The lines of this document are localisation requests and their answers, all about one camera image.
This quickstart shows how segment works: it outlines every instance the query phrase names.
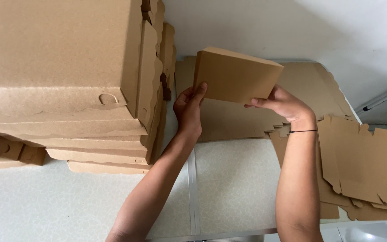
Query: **forearm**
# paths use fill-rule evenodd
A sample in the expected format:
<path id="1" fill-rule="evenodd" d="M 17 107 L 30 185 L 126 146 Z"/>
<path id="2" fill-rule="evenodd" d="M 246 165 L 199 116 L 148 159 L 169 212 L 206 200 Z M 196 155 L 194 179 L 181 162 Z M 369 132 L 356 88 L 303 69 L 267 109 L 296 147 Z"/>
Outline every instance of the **forearm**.
<path id="1" fill-rule="evenodd" d="M 177 133 L 123 203 L 106 242 L 143 241 L 159 216 L 196 139 Z"/>
<path id="2" fill-rule="evenodd" d="M 315 119 L 309 116 L 292 124 L 291 129 L 315 130 Z M 308 238 L 319 233 L 316 135 L 315 131 L 289 135 L 276 196 L 276 223 L 282 241 L 293 239 L 294 233 L 301 237 L 307 234 Z"/>

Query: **person's right hand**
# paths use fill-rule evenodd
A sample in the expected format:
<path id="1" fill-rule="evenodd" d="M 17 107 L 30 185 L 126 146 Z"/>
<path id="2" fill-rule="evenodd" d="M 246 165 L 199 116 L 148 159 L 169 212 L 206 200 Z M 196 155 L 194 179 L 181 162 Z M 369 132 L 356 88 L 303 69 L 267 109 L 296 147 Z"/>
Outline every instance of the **person's right hand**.
<path id="1" fill-rule="evenodd" d="M 281 86 L 275 85 L 267 99 L 253 98 L 252 105 L 245 104 L 244 107 L 269 108 L 277 114 L 285 117 L 291 124 L 315 120 L 316 116 L 307 104 L 284 90 Z"/>

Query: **black string bracelet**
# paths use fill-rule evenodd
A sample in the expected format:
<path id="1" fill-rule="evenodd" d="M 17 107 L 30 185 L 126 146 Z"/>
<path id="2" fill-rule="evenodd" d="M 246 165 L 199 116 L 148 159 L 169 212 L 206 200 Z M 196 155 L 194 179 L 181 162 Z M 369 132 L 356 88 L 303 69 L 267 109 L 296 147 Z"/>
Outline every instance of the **black string bracelet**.
<path id="1" fill-rule="evenodd" d="M 308 132 L 308 131 L 317 131 L 317 130 L 303 130 L 303 131 L 289 131 L 289 133 L 295 133 L 295 132 Z"/>

